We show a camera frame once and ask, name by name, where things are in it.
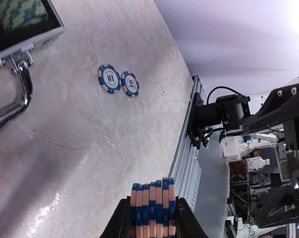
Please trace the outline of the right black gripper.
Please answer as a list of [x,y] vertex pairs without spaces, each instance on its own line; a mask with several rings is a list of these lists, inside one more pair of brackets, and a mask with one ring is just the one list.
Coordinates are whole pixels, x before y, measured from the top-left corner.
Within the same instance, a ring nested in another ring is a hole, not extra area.
[[[242,125],[246,134],[283,125],[289,149],[299,150],[299,83],[271,91],[260,110]],[[259,228],[299,223],[299,189],[280,187],[254,218]]]

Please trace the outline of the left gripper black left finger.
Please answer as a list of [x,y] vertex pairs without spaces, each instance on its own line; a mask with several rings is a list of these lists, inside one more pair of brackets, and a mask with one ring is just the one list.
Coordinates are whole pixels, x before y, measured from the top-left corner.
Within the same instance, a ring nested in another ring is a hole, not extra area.
[[130,238],[130,196],[119,201],[100,238]]

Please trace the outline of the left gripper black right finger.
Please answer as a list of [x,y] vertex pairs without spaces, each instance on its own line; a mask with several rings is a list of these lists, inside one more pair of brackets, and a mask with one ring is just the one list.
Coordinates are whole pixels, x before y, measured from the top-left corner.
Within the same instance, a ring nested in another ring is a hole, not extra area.
[[176,237],[208,238],[185,198],[176,197]]

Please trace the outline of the blue white chip stack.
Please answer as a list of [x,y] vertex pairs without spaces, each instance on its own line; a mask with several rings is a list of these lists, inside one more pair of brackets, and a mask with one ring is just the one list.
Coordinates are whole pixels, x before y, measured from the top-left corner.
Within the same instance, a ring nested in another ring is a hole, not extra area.
[[130,237],[175,238],[176,207],[173,178],[134,183],[130,196]]

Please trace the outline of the blue white poker chip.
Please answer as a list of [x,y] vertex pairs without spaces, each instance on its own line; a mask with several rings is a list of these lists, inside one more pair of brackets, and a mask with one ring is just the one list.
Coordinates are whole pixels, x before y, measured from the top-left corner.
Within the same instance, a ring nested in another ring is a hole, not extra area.
[[98,81],[105,92],[114,94],[121,89],[120,75],[110,64],[102,64],[98,68]]
[[121,74],[121,86],[125,94],[129,97],[137,97],[139,95],[139,83],[136,76],[128,71]]

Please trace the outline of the aluminium poker case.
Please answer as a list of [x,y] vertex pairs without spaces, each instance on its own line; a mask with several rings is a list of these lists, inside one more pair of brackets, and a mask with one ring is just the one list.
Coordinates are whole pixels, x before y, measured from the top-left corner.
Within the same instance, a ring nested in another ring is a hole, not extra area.
[[12,75],[18,76],[14,100],[0,108],[0,130],[22,114],[29,106],[33,85],[29,68],[33,65],[32,51],[52,44],[65,31],[52,1],[42,0],[49,19],[40,23],[4,32],[0,26],[0,68],[9,66]]

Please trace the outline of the green chip stack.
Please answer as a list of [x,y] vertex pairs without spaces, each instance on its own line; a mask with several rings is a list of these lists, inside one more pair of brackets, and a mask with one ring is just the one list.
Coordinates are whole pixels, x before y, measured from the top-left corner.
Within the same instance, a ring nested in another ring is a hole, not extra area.
[[0,0],[0,26],[4,32],[49,19],[41,0]]

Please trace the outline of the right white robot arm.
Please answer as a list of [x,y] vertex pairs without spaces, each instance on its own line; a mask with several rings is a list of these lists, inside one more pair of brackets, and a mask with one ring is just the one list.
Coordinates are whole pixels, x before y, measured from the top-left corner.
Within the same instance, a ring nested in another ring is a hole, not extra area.
[[[243,135],[281,125],[287,147],[299,152],[299,83],[274,89],[262,103],[250,102],[249,106],[251,117],[242,125]],[[299,223],[299,189],[276,188],[262,199],[263,208],[254,218],[258,227]]]

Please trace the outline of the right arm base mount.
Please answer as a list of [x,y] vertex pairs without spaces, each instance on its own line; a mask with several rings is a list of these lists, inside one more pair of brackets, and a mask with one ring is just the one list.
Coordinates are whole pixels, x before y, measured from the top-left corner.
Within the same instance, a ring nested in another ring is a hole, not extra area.
[[203,129],[221,124],[222,113],[217,103],[203,104],[198,92],[193,94],[191,102],[192,107],[186,133],[192,145],[199,150],[202,145]]

